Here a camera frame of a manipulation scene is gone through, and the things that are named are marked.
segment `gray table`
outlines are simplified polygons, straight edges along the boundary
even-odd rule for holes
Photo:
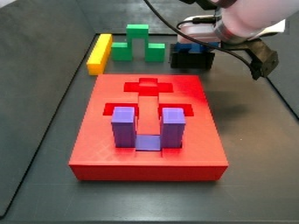
[[[175,37],[151,37],[172,43]],[[79,182],[67,165],[95,77],[85,60],[69,86],[7,216],[0,221],[299,221],[299,125],[267,80],[223,53],[208,72],[135,60],[107,64],[111,74],[197,74],[229,167],[200,183]]]

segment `puzzle block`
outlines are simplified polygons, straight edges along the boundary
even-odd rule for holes
[[[160,135],[159,101],[156,96],[139,96],[137,135]]]
[[[88,74],[97,75],[104,73],[104,69],[108,62],[108,55],[111,52],[112,35],[100,34],[97,43],[93,47],[91,55],[88,57]]]
[[[136,114],[135,108],[115,107],[112,130],[117,148],[136,147]]]
[[[183,109],[185,126],[180,149],[161,148],[159,151],[147,151],[115,146],[111,127],[112,112],[104,113],[104,111],[112,102],[140,107],[139,93],[125,90],[135,90],[136,86],[140,88],[141,79],[149,81],[149,83],[144,82],[147,87],[156,80],[159,91],[163,90],[157,97],[157,118],[163,115],[164,108]],[[228,160],[199,75],[100,75],[69,158],[69,168],[79,180],[207,181],[220,179],[228,168]]]
[[[144,61],[164,61],[164,44],[148,44]]]
[[[125,35],[131,39],[148,39],[148,24],[129,24],[125,27]]]
[[[183,147],[183,130],[185,119],[181,108],[163,108],[161,147]]]
[[[132,48],[127,43],[112,44],[112,59],[113,60],[132,60]]]
[[[160,151],[161,150],[160,136],[136,135],[135,150]]]
[[[148,24],[128,24],[125,28],[127,43],[113,43],[112,60],[132,60],[133,39],[144,40],[144,61],[164,61],[164,44],[148,43]]]

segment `yellow block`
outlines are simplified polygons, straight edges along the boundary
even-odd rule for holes
[[[112,35],[100,34],[97,43],[93,47],[92,53],[88,57],[88,74],[97,75],[104,73],[108,63],[108,55],[112,46]]]

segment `red block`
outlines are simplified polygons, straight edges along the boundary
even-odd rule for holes
[[[144,108],[139,105],[140,86],[127,84],[137,83],[140,78],[147,81],[144,85],[151,91],[151,94],[141,93],[143,99],[147,95],[153,97],[156,94],[156,89],[151,87],[153,86],[151,79],[157,79],[157,87],[159,85],[167,87],[167,90],[157,89],[159,109],[155,108],[157,115],[164,107],[180,105],[183,108],[185,128],[180,149],[136,151],[133,148],[115,147],[109,110],[115,105],[132,105],[137,107],[137,116],[141,116]],[[159,121],[159,116],[148,118],[148,122],[152,121],[151,119]],[[217,180],[228,167],[228,161],[199,77],[100,75],[81,123],[69,167],[80,180]]]
[[[157,96],[139,96],[137,108],[136,134],[160,135]]]

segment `purple block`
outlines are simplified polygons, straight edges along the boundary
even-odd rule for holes
[[[112,130],[117,148],[136,147],[136,112],[131,107],[115,107]]]
[[[161,148],[181,148],[185,119],[181,108],[163,108]]]
[[[153,135],[136,135],[135,139],[136,151],[160,151],[160,136]]]

